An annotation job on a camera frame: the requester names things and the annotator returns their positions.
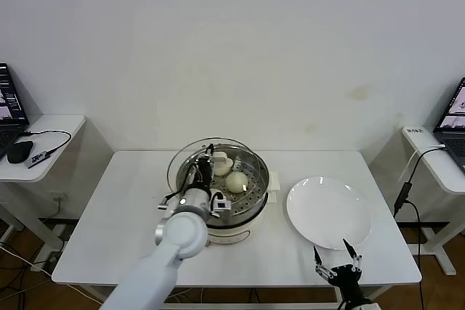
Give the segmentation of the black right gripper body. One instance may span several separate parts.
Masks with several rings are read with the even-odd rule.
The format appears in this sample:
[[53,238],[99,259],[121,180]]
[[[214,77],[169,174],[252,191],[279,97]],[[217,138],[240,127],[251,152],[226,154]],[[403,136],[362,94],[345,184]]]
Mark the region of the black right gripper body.
[[363,298],[358,281],[362,270],[353,265],[337,266],[331,269],[329,284],[337,287],[345,301],[358,301]]

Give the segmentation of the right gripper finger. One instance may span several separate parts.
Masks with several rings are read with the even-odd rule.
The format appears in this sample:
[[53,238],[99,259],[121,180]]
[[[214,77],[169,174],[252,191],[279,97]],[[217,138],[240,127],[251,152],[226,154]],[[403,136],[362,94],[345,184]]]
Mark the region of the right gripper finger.
[[361,261],[362,256],[357,253],[357,251],[346,241],[344,240],[344,245],[349,253],[349,256],[352,258],[352,263],[346,264],[345,267],[349,268],[352,272],[361,273]]
[[326,266],[323,265],[323,261],[318,253],[317,248],[313,247],[314,252],[314,260],[315,260],[315,271],[324,279],[330,280],[335,277],[335,274],[332,270],[328,269]]

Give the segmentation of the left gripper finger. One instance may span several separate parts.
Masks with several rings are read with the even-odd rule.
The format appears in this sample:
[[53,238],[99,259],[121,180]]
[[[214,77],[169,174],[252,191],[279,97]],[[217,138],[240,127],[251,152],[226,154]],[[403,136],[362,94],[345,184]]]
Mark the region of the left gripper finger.
[[214,145],[210,144],[207,146],[203,152],[198,156],[198,162],[199,163],[208,163],[212,164],[214,162],[213,160],[213,154],[214,154]]

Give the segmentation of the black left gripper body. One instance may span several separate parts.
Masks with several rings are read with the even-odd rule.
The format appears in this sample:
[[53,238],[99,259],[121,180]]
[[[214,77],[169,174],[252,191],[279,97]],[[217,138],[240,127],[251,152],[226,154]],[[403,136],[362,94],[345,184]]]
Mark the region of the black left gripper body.
[[209,191],[213,178],[213,168],[210,163],[195,163],[193,165],[193,177],[188,188],[197,188]]

